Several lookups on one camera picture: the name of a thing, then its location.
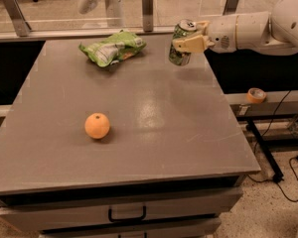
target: black handle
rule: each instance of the black handle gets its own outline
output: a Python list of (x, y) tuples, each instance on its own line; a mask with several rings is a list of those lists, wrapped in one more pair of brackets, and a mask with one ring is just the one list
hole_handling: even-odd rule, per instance
[(142, 206), (142, 215), (140, 217), (135, 218), (113, 218), (112, 217), (112, 210), (108, 210), (108, 219), (110, 222), (132, 222), (132, 221), (141, 221), (147, 215), (147, 208), (146, 206)]
[(147, 233), (144, 233), (143, 234), (143, 238), (147, 238)]

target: glass partition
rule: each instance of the glass partition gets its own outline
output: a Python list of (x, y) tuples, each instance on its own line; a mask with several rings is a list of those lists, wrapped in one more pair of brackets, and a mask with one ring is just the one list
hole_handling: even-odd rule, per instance
[[(81, 0), (35, 1), (17, 0), (32, 31), (101, 29), (112, 26), (142, 28), (142, 0), (120, 0), (118, 9), (112, 9), (112, 4), (106, 3), (108, 0), (97, 0), (97, 6), (84, 14), (79, 12)], [(239, 0), (236, 13), (271, 11), (277, 1)], [(224, 12), (225, 2), (226, 0), (153, 0), (153, 24), (155, 27), (173, 27), (182, 19), (199, 21), (210, 16), (219, 16)], [(14, 29), (0, 1), (0, 32), (7, 31)]]

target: green plastic bag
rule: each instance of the green plastic bag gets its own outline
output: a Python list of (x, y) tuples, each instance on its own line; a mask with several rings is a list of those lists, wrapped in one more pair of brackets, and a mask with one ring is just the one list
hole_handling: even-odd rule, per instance
[(145, 41), (134, 33), (119, 32), (99, 43), (79, 49), (100, 67), (127, 60), (139, 53), (146, 46)]

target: green chip bag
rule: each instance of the green chip bag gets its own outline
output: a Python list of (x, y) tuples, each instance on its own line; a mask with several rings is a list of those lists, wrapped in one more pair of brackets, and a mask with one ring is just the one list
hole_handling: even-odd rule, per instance
[(139, 53), (146, 43), (134, 33), (119, 32), (99, 43), (79, 49), (100, 67), (127, 60)]

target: drawer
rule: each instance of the drawer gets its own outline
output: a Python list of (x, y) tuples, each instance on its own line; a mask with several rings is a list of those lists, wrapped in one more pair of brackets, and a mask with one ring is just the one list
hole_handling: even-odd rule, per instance
[(218, 218), (191, 219), (41, 234), (39, 238), (197, 238), (215, 233), (220, 225)]
[(242, 192), (239, 187), (137, 195), (74, 202), (67, 205), (25, 205), (3, 207), (0, 217), (21, 231), (124, 223), (220, 214), (230, 211)]

